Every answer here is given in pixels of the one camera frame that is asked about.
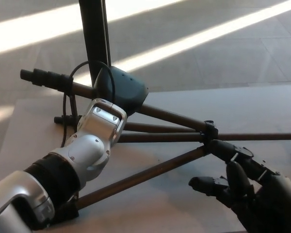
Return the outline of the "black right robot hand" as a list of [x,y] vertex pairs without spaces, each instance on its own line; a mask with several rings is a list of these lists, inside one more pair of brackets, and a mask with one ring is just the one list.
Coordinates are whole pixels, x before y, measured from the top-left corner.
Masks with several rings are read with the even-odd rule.
[[209,153],[226,164],[226,177],[193,177],[189,186],[215,197],[249,233],[291,233],[291,180],[245,147],[212,140]]

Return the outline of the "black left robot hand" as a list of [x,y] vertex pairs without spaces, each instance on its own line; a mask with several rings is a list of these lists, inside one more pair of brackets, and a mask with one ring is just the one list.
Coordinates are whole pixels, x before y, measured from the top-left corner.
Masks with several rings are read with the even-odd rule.
[[[131,116],[141,108],[148,88],[135,77],[117,67],[112,66],[111,72],[115,84],[115,104],[122,108],[127,116]],[[112,101],[112,83],[106,69],[101,69],[94,84],[94,91],[98,98]]]

